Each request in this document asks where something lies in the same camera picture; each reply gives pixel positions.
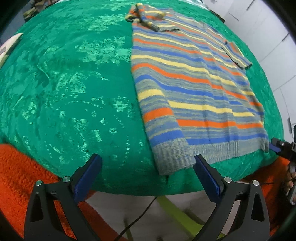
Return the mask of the person's right hand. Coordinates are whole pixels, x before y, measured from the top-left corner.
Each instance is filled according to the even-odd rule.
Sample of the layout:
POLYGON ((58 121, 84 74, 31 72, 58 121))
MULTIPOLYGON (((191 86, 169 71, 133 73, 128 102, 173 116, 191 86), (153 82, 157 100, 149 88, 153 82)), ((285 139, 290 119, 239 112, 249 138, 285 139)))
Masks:
POLYGON ((291 188, 293 188, 294 184, 293 181, 295 179, 296 173, 290 173, 287 171, 285 178, 284 178, 284 184, 283 184, 283 189, 285 192, 289 192, 291 188))

